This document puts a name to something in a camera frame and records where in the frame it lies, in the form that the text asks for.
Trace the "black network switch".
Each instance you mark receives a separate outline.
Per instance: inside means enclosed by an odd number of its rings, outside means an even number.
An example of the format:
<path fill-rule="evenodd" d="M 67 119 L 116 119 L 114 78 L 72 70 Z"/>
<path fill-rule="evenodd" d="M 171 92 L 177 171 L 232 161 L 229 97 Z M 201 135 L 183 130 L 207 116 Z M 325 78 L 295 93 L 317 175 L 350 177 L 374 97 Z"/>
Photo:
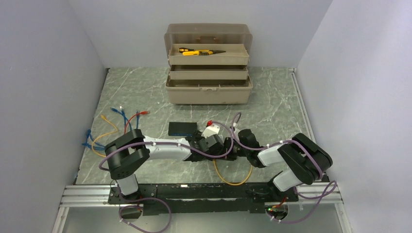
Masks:
<path fill-rule="evenodd" d="M 192 136 L 197 130 L 196 122 L 169 122 L 169 136 Z"/>

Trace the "blue ethernet cable long loop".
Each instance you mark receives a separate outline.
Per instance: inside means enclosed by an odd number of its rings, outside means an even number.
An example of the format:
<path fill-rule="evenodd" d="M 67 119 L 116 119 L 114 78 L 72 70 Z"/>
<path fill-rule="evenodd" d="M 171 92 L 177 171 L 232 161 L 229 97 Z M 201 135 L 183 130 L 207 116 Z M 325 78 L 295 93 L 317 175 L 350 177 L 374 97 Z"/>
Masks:
<path fill-rule="evenodd" d="M 139 128 L 139 115 L 140 115 L 140 112 L 137 111 L 137 112 L 136 112 L 136 116 L 135 116 L 135 118 L 136 118 L 136 129 Z"/>

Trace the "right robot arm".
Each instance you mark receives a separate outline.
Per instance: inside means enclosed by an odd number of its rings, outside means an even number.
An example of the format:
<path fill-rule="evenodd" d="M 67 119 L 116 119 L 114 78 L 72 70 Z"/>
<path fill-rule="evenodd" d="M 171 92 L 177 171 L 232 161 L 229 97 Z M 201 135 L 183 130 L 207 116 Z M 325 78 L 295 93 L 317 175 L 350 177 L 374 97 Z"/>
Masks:
<path fill-rule="evenodd" d="M 265 168 L 284 162 L 287 168 L 268 182 L 268 196 L 280 201 L 289 189 L 300 184 L 312 184 L 323 177 L 332 165 L 330 155 L 303 133 L 285 141 L 261 146 L 250 129 L 241 130 L 235 138 L 227 137 L 223 143 L 225 159 L 246 157 L 253 167 Z"/>

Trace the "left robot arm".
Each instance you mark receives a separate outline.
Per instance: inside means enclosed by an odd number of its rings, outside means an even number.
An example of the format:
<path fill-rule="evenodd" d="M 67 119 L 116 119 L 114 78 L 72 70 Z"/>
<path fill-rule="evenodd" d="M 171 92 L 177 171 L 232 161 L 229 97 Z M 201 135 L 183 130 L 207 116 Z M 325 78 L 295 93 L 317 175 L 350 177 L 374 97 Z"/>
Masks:
<path fill-rule="evenodd" d="M 128 204 L 140 196 L 135 171 L 149 160 L 174 159 L 198 162 L 205 158 L 225 157 L 232 143 L 225 145 L 217 134 L 205 137 L 199 131 L 180 139 L 157 139 L 131 130 L 104 147 L 106 171 L 120 187 L 120 197 Z"/>

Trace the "beige plastic toolbox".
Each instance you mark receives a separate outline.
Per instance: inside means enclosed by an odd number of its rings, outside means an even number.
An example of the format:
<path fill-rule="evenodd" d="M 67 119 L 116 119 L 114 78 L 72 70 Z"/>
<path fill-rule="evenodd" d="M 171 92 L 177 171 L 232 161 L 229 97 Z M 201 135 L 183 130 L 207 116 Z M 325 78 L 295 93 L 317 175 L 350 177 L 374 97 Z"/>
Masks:
<path fill-rule="evenodd" d="M 164 35 L 169 64 L 165 88 L 170 103 L 247 103 L 253 88 L 247 68 L 252 40 L 246 24 L 170 24 Z M 184 56 L 179 48 L 225 53 Z"/>

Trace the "yellow black pliers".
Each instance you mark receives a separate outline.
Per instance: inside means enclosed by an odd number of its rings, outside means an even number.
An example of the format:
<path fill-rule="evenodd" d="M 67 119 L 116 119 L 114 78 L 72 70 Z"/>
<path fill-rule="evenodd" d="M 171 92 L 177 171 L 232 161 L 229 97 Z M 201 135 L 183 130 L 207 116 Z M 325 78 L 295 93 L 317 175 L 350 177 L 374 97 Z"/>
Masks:
<path fill-rule="evenodd" d="M 193 50 L 193 51 L 184 51 L 182 54 L 184 56 L 209 56 L 213 54 L 225 53 L 224 50 Z"/>

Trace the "yellow black screwdriver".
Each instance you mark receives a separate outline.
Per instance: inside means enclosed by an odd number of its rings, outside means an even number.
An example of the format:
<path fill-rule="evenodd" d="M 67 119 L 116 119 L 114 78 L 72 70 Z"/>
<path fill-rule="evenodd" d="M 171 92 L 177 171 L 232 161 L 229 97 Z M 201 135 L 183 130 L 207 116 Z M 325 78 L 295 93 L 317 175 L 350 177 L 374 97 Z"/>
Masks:
<path fill-rule="evenodd" d="M 197 51 L 197 50 L 195 50 L 195 49 L 189 49 L 189 48 L 179 48 L 179 52 L 180 52 L 180 53 L 193 52 L 193 51 Z"/>

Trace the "aluminium frame rail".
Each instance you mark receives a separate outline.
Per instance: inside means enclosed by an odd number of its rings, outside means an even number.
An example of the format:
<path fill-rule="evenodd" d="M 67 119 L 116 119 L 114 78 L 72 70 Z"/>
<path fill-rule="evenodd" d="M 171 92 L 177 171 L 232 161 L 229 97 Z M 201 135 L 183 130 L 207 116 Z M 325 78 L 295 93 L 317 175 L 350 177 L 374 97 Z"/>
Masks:
<path fill-rule="evenodd" d="M 253 88 L 246 104 L 177 105 L 169 101 L 165 88 L 167 67 L 110 68 L 91 126 L 102 144 L 117 135 L 123 118 L 113 112 L 123 107 L 128 116 L 149 111 L 133 125 L 145 135 L 167 138 L 172 121 L 197 122 L 203 129 L 208 120 L 229 124 L 241 112 L 240 127 L 251 129 L 260 143 L 288 139 L 296 133 L 310 134 L 296 80 L 286 67 L 251 67 Z M 108 204 L 108 172 L 98 168 L 102 158 L 85 149 L 75 186 L 62 197 L 60 214 L 63 233 L 138 233 L 141 230 L 167 233 L 340 233 L 338 191 L 322 199 L 288 204 L 287 224 L 276 223 L 265 214 L 264 203 L 254 201 L 248 190 L 264 186 L 286 169 L 284 162 L 267 168 L 251 168 L 245 158 L 235 161 L 146 162 L 136 172 L 137 180 L 156 190 L 138 219 L 120 222 L 119 206 Z"/>

